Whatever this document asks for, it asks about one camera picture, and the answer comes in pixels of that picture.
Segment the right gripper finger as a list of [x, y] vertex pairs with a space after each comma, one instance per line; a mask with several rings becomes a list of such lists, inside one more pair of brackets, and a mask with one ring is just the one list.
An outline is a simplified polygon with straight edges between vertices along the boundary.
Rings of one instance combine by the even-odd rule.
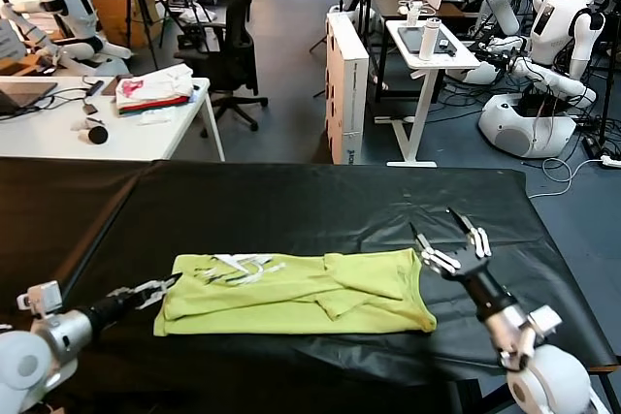
[[486, 231], [482, 227], [476, 227], [467, 215], [453, 207], [448, 207], [447, 212], [453, 217], [467, 240], [464, 247], [452, 251], [451, 255], [457, 258], [466, 252], [472, 252], [476, 258], [490, 258], [492, 251]]
[[420, 233], [412, 223], [409, 223], [414, 236], [417, 250], [423, 263], [437, 273], [456, 273], [461, 263], [431, 245], [426, 237]]

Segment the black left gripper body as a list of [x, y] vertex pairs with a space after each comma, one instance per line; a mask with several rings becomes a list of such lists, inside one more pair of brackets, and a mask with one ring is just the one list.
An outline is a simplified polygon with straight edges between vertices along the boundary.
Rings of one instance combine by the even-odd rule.
[[101, 333], [118, 322], [127, 312], [142, 305], [145, 301], [142, 292], [131, 291], [112, 294], [90, 305], [85, 315], [94, 333]]

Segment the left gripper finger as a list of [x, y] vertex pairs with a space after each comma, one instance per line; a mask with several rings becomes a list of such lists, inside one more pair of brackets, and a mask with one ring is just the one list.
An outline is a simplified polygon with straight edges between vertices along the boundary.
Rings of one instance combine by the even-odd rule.
[[145, 295], [145, 300], [161, 300], [162, 297], [165, 296], [168, 291], [177, 283], [181, 276], [181, 272], [176, 272], [167, 277], [152, 279], [134, 287], [120, 287], [112, 290], [108, 294], [108, 297], [130, 294], [143, 294]]
[[146, 288], [140, 292], [137, 292], [136, 297], [138, 298], [138, 302], [135, 309], [142, 310], [158, 303], [166, 296], [166, 294], [167, 291], [161, 288]]

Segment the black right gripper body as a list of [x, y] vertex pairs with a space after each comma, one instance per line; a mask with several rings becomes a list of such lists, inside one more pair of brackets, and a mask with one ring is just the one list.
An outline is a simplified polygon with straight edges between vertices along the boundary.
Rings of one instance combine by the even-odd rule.
[[455, 250], [447, 256], [458, 262], [455, 272], [444, 271], [442, 276], [459, 282], [474, 302], [476, 317], [484, 322], [489, 317], [515, 305], [515, 297], [509, 293], [488, 269], [489, 257], [479, 258], [473, 250]]

